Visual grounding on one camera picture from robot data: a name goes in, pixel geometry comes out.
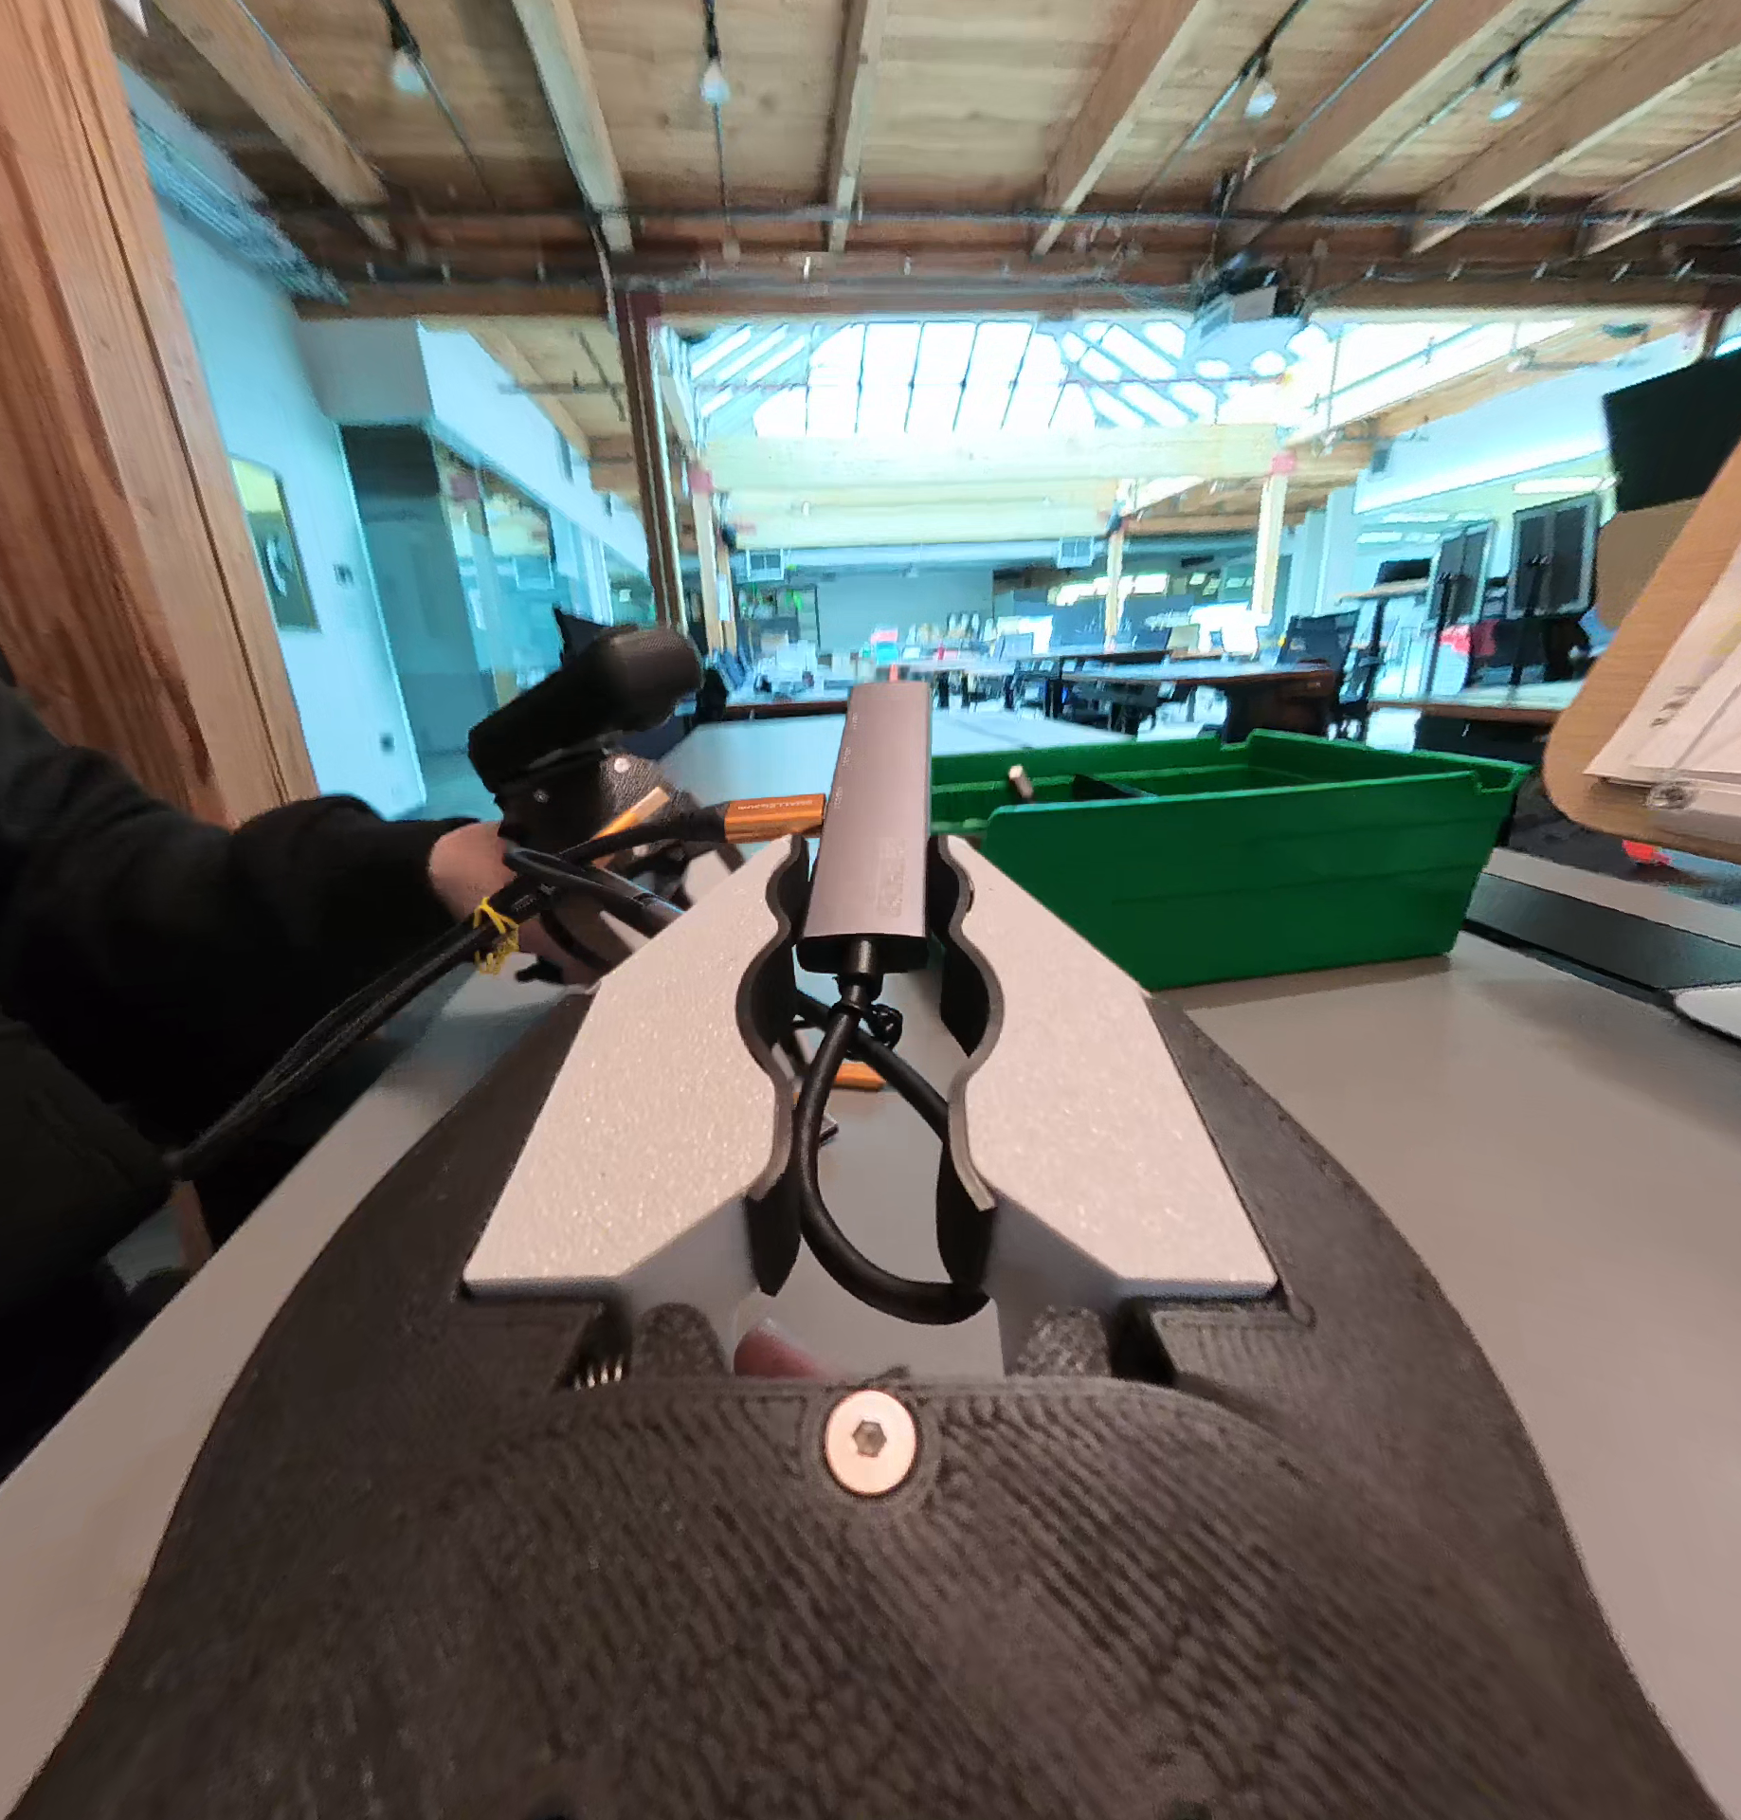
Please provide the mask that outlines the background office table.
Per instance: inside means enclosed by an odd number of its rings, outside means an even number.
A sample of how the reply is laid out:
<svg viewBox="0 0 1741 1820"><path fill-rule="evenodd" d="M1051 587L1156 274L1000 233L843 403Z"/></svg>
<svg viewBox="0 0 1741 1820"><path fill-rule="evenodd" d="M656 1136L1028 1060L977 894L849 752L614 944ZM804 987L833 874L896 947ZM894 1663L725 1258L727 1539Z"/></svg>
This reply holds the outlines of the background office table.
<svg viewBox="0 0 1741 1820"><path fill-rule="evenodd" d="M1010 713L1038 707L1048 719L1140 736L1163 704L1189 707L1199 697L1223 701L1222 721L1205 729L1223 741L1276 731L1270 711L1294 670L1270 662L1169 651L1051 651L996 657L986 654L902 656L875 670L880 681L921 681L942 708L997 698Z"/></svg>

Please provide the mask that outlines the ceiling projector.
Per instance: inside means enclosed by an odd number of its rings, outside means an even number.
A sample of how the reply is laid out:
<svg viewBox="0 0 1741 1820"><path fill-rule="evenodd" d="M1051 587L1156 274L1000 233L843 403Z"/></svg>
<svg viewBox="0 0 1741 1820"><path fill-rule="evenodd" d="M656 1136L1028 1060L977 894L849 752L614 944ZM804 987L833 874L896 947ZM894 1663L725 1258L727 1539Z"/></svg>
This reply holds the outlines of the ceiling projector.
<svg viewBox="0 0 1741 1820"><path fill-rule="evenodd" d="M1305 290L1278 265L1233 260L1205 287L1185 355L1197 367L1247 367L1259 355L1285 355L1307 321Z"/></svg>

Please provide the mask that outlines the green divided storage bin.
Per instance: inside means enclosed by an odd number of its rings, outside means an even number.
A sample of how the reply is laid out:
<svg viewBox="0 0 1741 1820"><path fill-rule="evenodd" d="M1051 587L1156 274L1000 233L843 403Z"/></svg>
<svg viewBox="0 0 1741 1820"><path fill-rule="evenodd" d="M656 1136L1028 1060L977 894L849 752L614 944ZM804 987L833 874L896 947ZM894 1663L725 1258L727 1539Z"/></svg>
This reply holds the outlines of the green divided storage bin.
<svg viewBox="0 0 1741 1820"><path fill-rule="evenodd" d="M1253 731L933 757L970 839L1144 989L1437 958L1527 767Z"/></svg>

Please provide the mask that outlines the black office chair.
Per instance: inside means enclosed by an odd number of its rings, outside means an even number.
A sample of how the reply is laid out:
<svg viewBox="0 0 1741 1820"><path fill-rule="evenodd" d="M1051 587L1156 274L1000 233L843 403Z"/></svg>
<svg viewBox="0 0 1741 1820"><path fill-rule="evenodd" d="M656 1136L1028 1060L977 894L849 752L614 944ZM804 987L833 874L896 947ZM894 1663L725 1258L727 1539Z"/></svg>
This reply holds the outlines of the black office chair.
<svg viewBox="0 0 1741 1820"><path fill-rule="evenodd" d="M1383 648L1382 615L1365 608L1290 620L1278 662L1296 673L1276 697L1283 733L1367 740Z"/></svg>

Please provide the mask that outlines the black hanging panel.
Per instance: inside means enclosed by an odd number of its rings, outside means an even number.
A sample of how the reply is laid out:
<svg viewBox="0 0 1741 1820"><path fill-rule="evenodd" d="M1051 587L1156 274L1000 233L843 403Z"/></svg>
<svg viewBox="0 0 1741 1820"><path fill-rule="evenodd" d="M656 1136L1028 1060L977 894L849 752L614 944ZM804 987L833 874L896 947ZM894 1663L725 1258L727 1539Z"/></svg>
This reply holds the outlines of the black hanging panel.
<svg viewBox="0 0 1741 1820"><path fill-rule="evenodd" d="M1699 500L1741 443L1741 348L1601 400L1617 513Z"/></svg>

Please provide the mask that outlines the person's left hand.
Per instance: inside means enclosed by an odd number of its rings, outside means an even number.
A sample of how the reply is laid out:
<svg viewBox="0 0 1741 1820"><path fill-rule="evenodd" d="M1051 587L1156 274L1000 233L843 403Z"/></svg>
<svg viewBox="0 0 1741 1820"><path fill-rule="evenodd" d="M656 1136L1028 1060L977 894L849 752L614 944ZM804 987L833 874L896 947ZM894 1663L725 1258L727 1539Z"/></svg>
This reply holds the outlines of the person's left hand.
<svg viewBox="0 0 1741 1820"><path fill-rule="evenodd" d="M450 922L472 922L484 899L519 882L507 863L509 846L496 819L459 822L442 832L427 854L427 883ZM519 948L535 962L548 962L569 984L592 984L600 974L593 962L565 948L541 917L519 923Z"/></svg>

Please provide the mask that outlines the wooden document stand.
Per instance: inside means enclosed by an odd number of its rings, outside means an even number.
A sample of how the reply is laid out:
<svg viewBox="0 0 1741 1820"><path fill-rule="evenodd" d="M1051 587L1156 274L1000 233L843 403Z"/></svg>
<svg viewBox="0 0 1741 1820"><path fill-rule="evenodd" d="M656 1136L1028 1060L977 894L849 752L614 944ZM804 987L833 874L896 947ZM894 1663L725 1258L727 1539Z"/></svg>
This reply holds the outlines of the wooden document stand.
<svg viewBox="0 0 1741 1820"><path fill-rule="evenodd" d="M1616 511L1601 525L1592 609L1614 636L1690 520L1696 500Z"/></svg>
<svg viewBox="0 0 1741 1820"><path fill-rule="evenodd" d="M1672 544L1626 622L1587 670L1563 711L1543 756L1543 782L1570 822L1614 839L1652 842L1680 854L1702 854L1741 867L1741 846L1711 831L1682 831L1657 820L1645 792L1587 773L1589 761L1616 736L1667 659L1704 593L1723 574L1741 541L1741 443Z"/></svg>

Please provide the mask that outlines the printed instruction sheet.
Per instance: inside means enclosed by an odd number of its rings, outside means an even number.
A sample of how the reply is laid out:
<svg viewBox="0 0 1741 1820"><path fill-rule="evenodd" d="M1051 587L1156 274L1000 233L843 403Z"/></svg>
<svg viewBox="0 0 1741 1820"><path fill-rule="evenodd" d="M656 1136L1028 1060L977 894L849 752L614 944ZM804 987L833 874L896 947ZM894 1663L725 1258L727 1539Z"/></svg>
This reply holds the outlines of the printed instruction sheet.
<svg viewBox="0 0 1741 1820"><path fill-rule="evenodd" d="M1741 846L1741 541L1587 773L1641 788L1672 829Z"/></svg>

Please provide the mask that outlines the framed wall picture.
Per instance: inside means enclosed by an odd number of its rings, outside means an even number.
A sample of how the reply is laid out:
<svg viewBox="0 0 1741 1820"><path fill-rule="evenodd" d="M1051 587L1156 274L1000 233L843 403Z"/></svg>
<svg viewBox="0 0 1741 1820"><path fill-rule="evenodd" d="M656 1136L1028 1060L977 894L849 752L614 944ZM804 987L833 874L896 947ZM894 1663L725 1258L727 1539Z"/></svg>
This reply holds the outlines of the framed wall picture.
<svg viewBox="0 0 1741 1820"><path fill-rule="evenodd" d="M320 632L322 622L281 477L244 456L232 456L230 466L277 627Z"/></svg>

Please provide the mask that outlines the black rolling screen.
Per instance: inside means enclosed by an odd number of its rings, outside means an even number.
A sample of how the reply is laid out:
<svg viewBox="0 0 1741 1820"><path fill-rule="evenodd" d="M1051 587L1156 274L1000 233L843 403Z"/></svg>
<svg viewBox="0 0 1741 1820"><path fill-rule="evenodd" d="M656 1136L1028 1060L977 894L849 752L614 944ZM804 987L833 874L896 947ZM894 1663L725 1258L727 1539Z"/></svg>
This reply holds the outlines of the black rolling screen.
<svg viewBox="0 0 1741 1820"><path fill-rule="evenodd" d="M1424 618L1424 689L1429 695L1435 693L1445 654L1445 636L1462 625L1484 598L1493 532L1495 524L1489 517L1461 522L1439 546Z"/></svg>
<svg viewBox="0 0 1741 1820"><path fill-rule="evenodd" d="M1592 492L1516 511L1505 615L1511 632L1500 645L1513 689L1565 685L1589 669L1600 524Z"/></svg>

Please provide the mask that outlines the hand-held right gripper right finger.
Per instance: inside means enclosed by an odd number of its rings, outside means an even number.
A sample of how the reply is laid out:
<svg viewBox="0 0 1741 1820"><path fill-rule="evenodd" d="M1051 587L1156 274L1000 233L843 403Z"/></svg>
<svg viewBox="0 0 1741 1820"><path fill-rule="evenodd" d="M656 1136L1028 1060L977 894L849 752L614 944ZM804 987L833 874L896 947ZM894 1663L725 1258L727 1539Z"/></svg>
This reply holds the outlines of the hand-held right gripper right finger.
<svg viewBox="0 0 1741 1820"><path fill-rule="evenodd" d="M933 841L930 931L961 1051L936 1239L1000 1340L1267 1301L1276 1265L1144 989L963 836Z"/></svg>

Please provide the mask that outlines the black printed sweatshirt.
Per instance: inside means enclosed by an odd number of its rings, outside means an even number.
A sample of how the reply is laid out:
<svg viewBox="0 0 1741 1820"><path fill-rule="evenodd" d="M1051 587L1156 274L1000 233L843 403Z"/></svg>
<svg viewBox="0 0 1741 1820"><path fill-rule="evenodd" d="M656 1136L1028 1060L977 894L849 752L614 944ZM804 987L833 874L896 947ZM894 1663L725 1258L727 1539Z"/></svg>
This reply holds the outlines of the black printed sweatshirt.
<svg viewBox="0 0 1741 1820"><path fill-rule="evenodd" d="M167 1007L43 941L0 957L0 1482L130 1336L108 1256L160 1212L234 1083Z"/></svg>

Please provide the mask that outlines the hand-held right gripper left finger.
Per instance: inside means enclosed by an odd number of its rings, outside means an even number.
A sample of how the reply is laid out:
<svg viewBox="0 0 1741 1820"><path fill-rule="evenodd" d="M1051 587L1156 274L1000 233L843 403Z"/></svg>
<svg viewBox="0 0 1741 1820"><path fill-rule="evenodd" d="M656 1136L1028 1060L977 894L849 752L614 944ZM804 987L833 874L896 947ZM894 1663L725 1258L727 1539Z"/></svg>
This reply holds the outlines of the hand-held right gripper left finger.
<svg viewBox="0 0 1741 1820"><path fill-rule="evenodd" d="M782 834L593 993L466 1265L484 1301L694 1308L739 1336L798 1253L794 934L809 841Z"/></svg>

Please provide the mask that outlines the grey USB hub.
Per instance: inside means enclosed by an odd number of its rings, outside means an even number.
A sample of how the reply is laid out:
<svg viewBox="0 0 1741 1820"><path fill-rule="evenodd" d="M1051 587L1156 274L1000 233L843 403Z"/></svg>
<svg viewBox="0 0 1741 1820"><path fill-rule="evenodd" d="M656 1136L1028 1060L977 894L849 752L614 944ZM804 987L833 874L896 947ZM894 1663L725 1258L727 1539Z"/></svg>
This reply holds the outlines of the grey USB hub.
<svg viewBox="0 0 1741 1820"><path fill-rule="evenodd" d="M798 965L833 977L838 995L821 1011L816 1047L796 1075L782 1187L807 1251L853 1299L907 1325L957 1327L984 1310L986 1294L873 1264L838 1224L819 1177L821 1125L856 1047L877 1044L873 1068L935 1136L946 1132L939 1092L875 1033L883 983L930 960L930 726L930 695L921 682L861 685L849 697L796 942Z"/></svg>

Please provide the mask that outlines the wooden pillar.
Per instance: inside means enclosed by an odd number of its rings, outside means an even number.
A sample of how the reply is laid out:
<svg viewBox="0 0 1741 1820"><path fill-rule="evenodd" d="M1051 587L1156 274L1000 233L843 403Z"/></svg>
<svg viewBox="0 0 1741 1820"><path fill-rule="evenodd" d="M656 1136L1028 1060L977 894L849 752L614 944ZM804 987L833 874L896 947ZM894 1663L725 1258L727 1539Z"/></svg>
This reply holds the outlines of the wooden pillar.
<svg viewBox="0 0 1741 1820"><path fill-rule="evenodd" d="M317 792L99 4L0 4L0 649L200 816Z"/></svg>

